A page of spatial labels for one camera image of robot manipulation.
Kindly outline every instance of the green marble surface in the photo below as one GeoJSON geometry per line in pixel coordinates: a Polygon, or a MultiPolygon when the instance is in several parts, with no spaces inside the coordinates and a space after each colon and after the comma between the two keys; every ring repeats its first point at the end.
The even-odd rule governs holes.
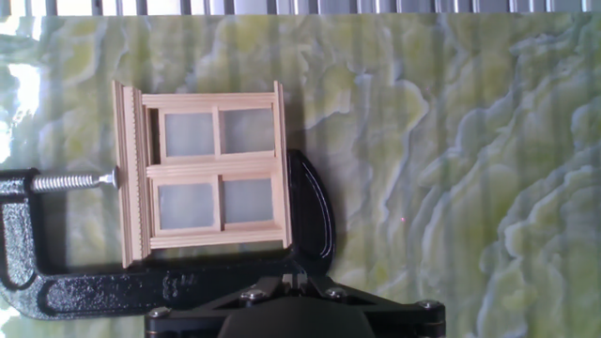
{"type": "MultiPolygon", "coordinates": [[[[278,80],[288,144],[335,209],[336,281],[444,301],[449,337],[601,336],[601,16],[7,18],[0,34],[0,169],[110,169],[113,79],[278,80]]],[[[45,203],[54,262],[120,261],[115,192],[45,203]]],[[[0,307],[9,338],[142,336],[141,317],[0,307]]]]}

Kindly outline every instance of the window casing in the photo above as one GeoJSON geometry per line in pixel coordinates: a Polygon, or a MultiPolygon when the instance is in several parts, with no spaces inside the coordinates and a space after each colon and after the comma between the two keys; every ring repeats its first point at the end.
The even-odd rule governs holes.
{"type": "Polygon", "coordinates": [[[279,83],[270,93],[242,94],[142,94],[118,82],[113,88],[124,267],[155,249],[273,240],[285,248],[290,244],[279,83]],[[230,121],[236,119],[241,123],[233,129],[230,121]],[[247,123],[257,119],[263,126],[267,121],[267,127],[247,123]],[[249,146],[250,136],[259,136],[258,146],[249,146]],[[224,185],[230,196],[224,196],[224,185]],[[270,206],[259,197],[247,198],[247,205],[233,190],[237,186],[270,195],[270,206]],[[251,220],[228,223],[228,201],[234,203],[228,215],[237,208],[251,220]]]}

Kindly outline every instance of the screw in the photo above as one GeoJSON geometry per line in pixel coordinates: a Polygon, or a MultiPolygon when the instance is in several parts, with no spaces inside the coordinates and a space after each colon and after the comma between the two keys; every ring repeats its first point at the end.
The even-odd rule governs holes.
{"type": "Polygon", "coordinates": [[[425,308],[426,310],[434,309],[440,305],[440,302],[437,300],[420,300],[417,302],[418,305],[425,308]]]}
{"type": "Polygon", "coordinates": [[[115,167],[110,173],[98,174],[66,174],[66,175],[38,175],[31,183],[31,190],[35,193],[65,192],[75,189],[97,188],[101,184],[111,184],[118,189],[118,173],[115,167]]]}
{"type": "Polygon", "coordinates": [[[261,289],[250,289],[240,294],[241,300],[262,300],[267,294],[261,289]]]}
{"type": "Polygon", "coordinates": [[[171,313],[171,309],[162,306],[160,308],[150,310],[148,315],[153,318],[160,318],[169,315],[169,313],[171,313]]]}
{"type": "Polygon", "coordinates": [[[339,300],[347,296],[347,292],[340,286],[331,287],[326,290],[326,296],[332,300],[339,300]]]}

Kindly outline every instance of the window pane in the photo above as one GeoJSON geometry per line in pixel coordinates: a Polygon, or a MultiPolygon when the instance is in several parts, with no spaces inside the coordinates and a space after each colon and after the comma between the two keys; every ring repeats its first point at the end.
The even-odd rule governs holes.
{"type": "Polygon", "coordinates": [[[215,153],[212,114],[167,114],[165,133],[167,157],[215,153]]]}
{"type": "Polygon", "coordinates": [[[213,192],[208,183],[159,187],[161,229],[212,226],[213,192]]]}
{"type": "Polygon", "coordinates": [[[248,179],[223,183],[226,223],[273,220],[271,180],[248,179]]]}
{"type": "Polygon", "coordinates": [[[224,154],[268,151],[275,148],[271,109],[223,111],[224,154]]]}

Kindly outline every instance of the wood trim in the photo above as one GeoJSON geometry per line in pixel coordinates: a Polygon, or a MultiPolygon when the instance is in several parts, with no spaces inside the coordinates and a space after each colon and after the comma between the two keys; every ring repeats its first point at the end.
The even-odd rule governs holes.
{"type": "Polygon", "coordinates": [[[123,268],[129,266],[133,260],[133,252],[131,250],[131,238],[134,234],[131,233],[131,203],[130,203],[130,180],[128,177],[129,163],[128,157],[128,140],[127,140],[127,123],[124,98],[123,84],[113,81],[113,109],[115,110],[115,135],[116,135],[116,165],[119,168],[119,223],[121,228],[121,252],[123,268]]]}
{"type": "Polygon", "coordinates": [[[270,107],[273,93],[144,94],[142,102],[149,108],[169,108],[178,112],[210,112],[214,105],[222,110],[259,109],[270,107]]]}
{"type": "Polygon", "coordinates": [[[172,236],[151,238],[150,248],[154,250],[194,247],[202,245],[252,243],[258,241],[282,240],[283,233],[283,229],[275,228],[263,231],[229,231],[195,236],[172,236]]]}
{"type": "Polygon", "coordinates": [[[149,193],[146,167],[149,163],[146,116],[141,92],[113,82],[113,102],[119,168],[119,202],[123,267],[150,254],[149,193]]]}
{"type": "Polygon", "coordinates": [[[260,172],[260,173],[244,173],[244,174],[228,174],[222,175],[221,181],[228,182],[233,180],[247,180],[247,179],[273,179],[274,173],[271,172],[260,172]]]}
{"type": "Polygon", "coordinates": [[[211,176],[211,175],[254,175],[276,170],[275,159],[255,159],[252,161],[214,161],[196,164],[150,165],[146,169],[149,178],[211,176]]]}
{"type": "Polygon", "coordinates": [[[273,131],[275,134],[275,156],[279,160],[281,170],[277,174],[277,183],[273,182],[272,198],[273,218],[278,224],[285,227],[285,237],[283,238],[284,247],[287,248],[292,243],[292,230],[290,224],[290,194],[288,192],[288,172],[287,172],[287,146],[285,142],[285,107],[284,107],[284,89],[277,81],[273,82],[275,92],[275,103],[273,104],[273,131]]]}

